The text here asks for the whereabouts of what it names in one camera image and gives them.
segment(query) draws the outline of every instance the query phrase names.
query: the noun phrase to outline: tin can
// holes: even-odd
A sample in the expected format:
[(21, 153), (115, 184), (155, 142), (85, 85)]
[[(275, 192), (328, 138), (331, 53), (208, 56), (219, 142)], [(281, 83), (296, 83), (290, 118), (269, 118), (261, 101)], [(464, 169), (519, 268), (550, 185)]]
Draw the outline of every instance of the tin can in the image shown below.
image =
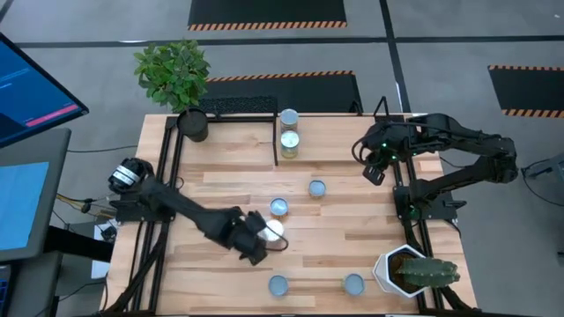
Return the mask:
[(276, 198), (271, 202), (271, 215), (281, 220), (288, 215), (288, 202), (282, 198)]
[(286, 131), (280, 136), (281, 154), (287, 159), (293, 159), (298, 155), (300, 136), (295, 131)]
[(266, 223), (266, 228), (257, 234), (266, 241), (266, 247), (272, 249), (280, 249), (286, 243), (282, 237), (284, 236), (284, 226), (277, 219), (271, 219)]
[(309, 183), (309, 195), (312, 198), (319, 199), (325, 196), (325, 183), (322, 181), (311, 181)]
[(268, 281), (268, 290), (275, 297), (281, 297), (288, 293), (288, 280), (283, 276), (273, 276)]
[(300, 116), (293, 109), (285, 109), (280, 113), (280, 126), (282, 132), (292, 130), (298, 130), (298, 119)]
[(341, 284), (345, 292), (351, 296), (359, 296), (364, 292), (364, 279), (358, 274), (347, 275)]

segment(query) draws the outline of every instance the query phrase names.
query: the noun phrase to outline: black floor mat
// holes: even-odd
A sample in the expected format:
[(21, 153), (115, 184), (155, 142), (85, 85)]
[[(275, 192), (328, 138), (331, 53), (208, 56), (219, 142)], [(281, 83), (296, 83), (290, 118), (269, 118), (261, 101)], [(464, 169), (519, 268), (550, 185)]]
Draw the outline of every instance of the black floor mat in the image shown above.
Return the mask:
[(193, 0), (190, 31), (346, 27), (343, 0)]
[[(208, 78), (207, 99), (274, 97), (278, 110), (302, 113), (348, 113), (356, 101), (362, 111), (356, 77), (351, 71)], [(242, 107), (235, 112), (247, 112)]]
[(489, 72), (504, 114), (564, 117), (564, 68), (491, 65)]
[(207, 114), (274, 114), (278, 101), (272, 96), (206, 98), (200, 100), (200, 107)]

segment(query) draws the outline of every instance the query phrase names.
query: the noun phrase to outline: wooden table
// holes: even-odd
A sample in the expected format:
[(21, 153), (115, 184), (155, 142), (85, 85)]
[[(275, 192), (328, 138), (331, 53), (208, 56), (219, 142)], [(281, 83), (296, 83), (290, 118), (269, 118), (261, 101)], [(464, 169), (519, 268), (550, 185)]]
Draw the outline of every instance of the wooden table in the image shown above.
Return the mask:
[[(147, 115), (139, 139), (137, 157), (155, 167), (166, 118)], [(290, 247), (283, 253), (269, 253), (252, 267), (249, 261), (239, 261), (236, 251), (205, 239), (187, 218), (177, 217), (167, 243), (158, 313), (417, 312), (415, 299), (383, 292), (371, 273), (380, 254), (405, 243), (391, 194), (395, 185), (392, 169), (380, 187), (374, 186), (362, 177), (363, 166), (351, 155), (353, 142), (372, 124), (371, 116), (303, 115), (298, 128), (300, 155), (291, 160), (282, 158), (278, 146), (279, 166), (273, 162), (270, 123), (211, 123), (210, 135), (203, 143), (185, 139), (179, 170), (185, 180), (181, 192), (209, 208), (238, 205), (243, 211), (259, 210), (267, 218), (271, 200), (285, 198), (290, 215), (284, 225)], [(171, 140), (166, 173), (170, 171), (174, 136)], [(419, 155), (414, 163), (420, 178), (442, 175), (436, 154)], [(404, 168), (402, 172), (408, 181)], [(325, 182), (323, 199), (309, 197), (312, 180)], [(452, 288), (475, 306), (457, 232), (442, 221), (427, 223), (435, 257), (459, 267), (462, 277)], [(136, 233), (137, 224), (119, 228), (108, 274), (110, 304), (128, 284)], [(345, 295), (341, 281), (350, 273), (365, 278), (364, 295)], [(267, 285), (273, 275), (289, 279), (287, 296), (270, 295)], [(145, 285), (150, 285), (151, 274), (147, 281)], [(147, 289), (142, 307), (147, 307)], [(427, 297), (427, 305), (432, 306)]]

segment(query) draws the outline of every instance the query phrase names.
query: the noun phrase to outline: cactus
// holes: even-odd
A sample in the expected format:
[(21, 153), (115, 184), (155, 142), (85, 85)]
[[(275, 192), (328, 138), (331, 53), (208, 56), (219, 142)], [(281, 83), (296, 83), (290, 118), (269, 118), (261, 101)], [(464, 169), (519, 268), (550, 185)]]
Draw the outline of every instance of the cactus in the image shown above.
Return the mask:
[(404, 260), (397, 273), (402, 274), (404, 280), (412, 285), (445, 287), (460, 279), (456, 269), (457, 266), (453, 262), (433, 258), (416, 258)]

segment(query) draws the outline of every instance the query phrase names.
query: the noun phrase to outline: can lid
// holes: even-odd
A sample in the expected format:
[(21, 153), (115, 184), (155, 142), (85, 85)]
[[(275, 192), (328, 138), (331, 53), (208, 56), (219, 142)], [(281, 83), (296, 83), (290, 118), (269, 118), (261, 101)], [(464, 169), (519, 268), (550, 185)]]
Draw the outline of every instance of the can lid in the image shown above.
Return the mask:
[(298, 146), (300, 143), (300, 136), (295, 131), (286, 131), (282, 133), (280, 142), (285, 147), (293, 148)]
[(293, 109), (284, 109), (280, 113), (280, 120), (287, 125), (293, 125), (298, 122), (298, 113)]
[(364, 279), (358, 274), (349, 274), (345, 277), (345, 291), (349, 295), (357, 296), (364, 292)]
[(288, 293), (288, 280), (283, 276), (273, 276), (268, 282), (268, 289), (274, 296), (284, 296)]
[(271, 202), (271, 212), (274, 216), (284, 216), (288, 212), (288, 202), (282, 198), (275, 198)]
[(311, 181), (309, 183), (309, 193), (311, 195), (325, 195), (325, 183), (322, 181)]

